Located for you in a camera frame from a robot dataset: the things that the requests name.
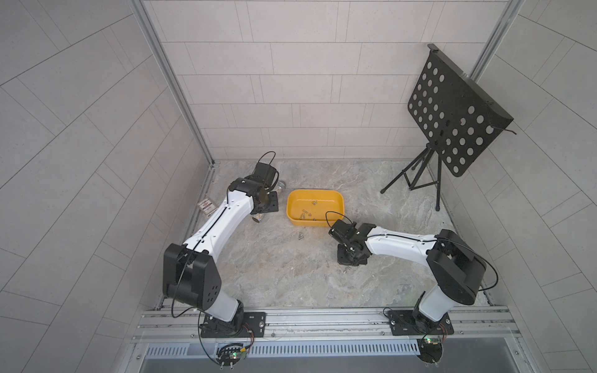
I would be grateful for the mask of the playing card box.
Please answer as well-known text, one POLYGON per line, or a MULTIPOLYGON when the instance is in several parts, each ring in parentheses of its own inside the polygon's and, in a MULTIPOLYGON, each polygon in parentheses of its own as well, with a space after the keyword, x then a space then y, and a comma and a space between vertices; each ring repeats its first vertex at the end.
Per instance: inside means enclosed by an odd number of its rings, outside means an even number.
POLYGON ((209 197, 204 198, 203 200, 197 203, 197 207, 200 209, 201 213, 204 214, 206 217, 211 217, 219 208, 219 206, 212 201, 209 197))

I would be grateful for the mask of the black perforated music stand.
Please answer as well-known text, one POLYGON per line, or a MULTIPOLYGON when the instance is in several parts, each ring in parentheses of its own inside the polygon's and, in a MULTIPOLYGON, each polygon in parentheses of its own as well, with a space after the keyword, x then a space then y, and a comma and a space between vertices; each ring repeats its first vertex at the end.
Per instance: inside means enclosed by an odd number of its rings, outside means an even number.
POLYGON ((401 178, 411 191, 435 187, 438 211, 442 171, 461 177, 497 136, 510 132, 513 117, 435 44, 428 49, 407 103, 427 144, 380 193, 385 194, 401 178))

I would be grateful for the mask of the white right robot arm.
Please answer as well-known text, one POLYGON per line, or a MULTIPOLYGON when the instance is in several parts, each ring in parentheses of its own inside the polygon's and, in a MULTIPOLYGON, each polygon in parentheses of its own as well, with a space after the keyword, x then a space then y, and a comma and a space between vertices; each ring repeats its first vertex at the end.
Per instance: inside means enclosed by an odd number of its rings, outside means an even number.
POLYGON ((370 256, 378 255, 427 267, 436 285, 421 296, 414 308, 415 320, 438 323, 454 306, 472 306, 483 290, 481 282, 489 263, 451 230, 423 236, 337 220, 329 234, 338 242, 337 261, 341 265, 365 265, 370 256))

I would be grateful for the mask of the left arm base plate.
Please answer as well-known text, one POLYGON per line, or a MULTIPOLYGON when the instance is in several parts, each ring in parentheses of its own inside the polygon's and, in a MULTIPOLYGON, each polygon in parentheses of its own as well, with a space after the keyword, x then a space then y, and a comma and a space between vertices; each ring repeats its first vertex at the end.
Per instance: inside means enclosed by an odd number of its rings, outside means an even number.
POLYGON ((263 337, 266 321, 266 312, 244 312, 243 318, 236 315, 231 322, 206 315, 198 329, 202 338, 263 337))

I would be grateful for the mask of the controller circuit board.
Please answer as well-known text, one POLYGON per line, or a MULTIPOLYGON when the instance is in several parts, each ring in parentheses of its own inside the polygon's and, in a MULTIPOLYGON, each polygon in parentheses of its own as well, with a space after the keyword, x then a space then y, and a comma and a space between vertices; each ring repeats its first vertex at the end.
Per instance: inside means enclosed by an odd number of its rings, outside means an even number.
POLYGON ((247 348, 242 343, 229 343, 216 352, 216 362, 221 369, 233 367, 247 357, 247 348))
POLYGON ((428 338, 417 340, 418 358, 427 365, 438 366, 443 356, 443 343, 428 338))

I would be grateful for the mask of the left controller circuit board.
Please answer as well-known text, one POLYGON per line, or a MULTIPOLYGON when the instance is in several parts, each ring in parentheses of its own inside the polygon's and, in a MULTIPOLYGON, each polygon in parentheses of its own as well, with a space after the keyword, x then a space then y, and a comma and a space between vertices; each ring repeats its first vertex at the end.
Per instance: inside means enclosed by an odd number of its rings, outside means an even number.
POLYGON ((229 343, 216 352, 216 362, 221 369, 233 367, 247 357, 247 348, 242 343, 229 343))

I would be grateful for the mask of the yellow plastic storage box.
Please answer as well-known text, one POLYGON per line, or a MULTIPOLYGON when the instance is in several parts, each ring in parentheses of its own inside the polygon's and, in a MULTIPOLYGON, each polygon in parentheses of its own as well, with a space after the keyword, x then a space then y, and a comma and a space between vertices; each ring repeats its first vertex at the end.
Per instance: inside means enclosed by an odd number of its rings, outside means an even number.
POLYGON ((344 213, 345 199, 337 191, 299 189, 292 191, 287 200, 286 214, 297 226, 331 227, 344 213), (317 200, 318 205, 312 205, 312 200, 317 200), (303 211, 308 211, 312 217, 301 219, 303 211))

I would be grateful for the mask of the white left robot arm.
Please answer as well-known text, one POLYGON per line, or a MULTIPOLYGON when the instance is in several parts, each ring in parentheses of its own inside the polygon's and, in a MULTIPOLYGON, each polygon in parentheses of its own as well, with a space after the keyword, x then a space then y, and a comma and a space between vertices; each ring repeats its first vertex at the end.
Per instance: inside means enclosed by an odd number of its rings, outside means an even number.
POLYGON ((285 183, 266 186, 250 178, 234 180, 216 212, 183 244, 171 244, 163 256, 163 295, 224 323, 243 318, 242 302, 222 290, 217 261, 225 244, 249 215, 278 211, 285 183))

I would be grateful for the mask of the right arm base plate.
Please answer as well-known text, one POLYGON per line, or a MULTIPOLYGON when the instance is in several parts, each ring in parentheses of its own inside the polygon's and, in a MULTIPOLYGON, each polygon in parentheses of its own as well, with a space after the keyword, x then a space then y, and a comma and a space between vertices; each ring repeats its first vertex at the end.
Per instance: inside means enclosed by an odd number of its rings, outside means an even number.
POLYGON ((388 319, 394 336, 442 336, 454 334, 448 314, 434 322, 413 309, 385 308, 382 314, 388 319))

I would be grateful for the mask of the right controller circuit board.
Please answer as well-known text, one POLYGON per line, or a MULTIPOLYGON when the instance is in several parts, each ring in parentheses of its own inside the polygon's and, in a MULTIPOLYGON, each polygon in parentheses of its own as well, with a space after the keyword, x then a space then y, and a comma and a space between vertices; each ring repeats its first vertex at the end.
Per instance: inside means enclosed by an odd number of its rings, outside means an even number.
POLYGON ((427 365, 438 366, 443 356, 443 343, 428 338, 417 340, 418 358, 427 365))

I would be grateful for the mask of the aluminium mounting rail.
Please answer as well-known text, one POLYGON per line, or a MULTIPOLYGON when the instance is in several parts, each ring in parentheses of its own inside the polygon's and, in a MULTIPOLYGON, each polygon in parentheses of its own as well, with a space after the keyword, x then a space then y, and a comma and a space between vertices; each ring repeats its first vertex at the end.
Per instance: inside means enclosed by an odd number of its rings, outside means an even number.
MULTIPOLYGON (((448 315, 454 334, 442 336, 394 336, 385 308, 293 309, 261 308, 245 312, 266 312, 263 337, 256 342, 307 340, 387 340, 420 339, 446 341, 447 338, 516 338, 521 332, 506 306, 455 307, 448 315)), ((143 312, 132 332, 133 343, 198 342, 198 324, 204 315, 189 311, 173 318, 164 307, 161 311, 143 312)))

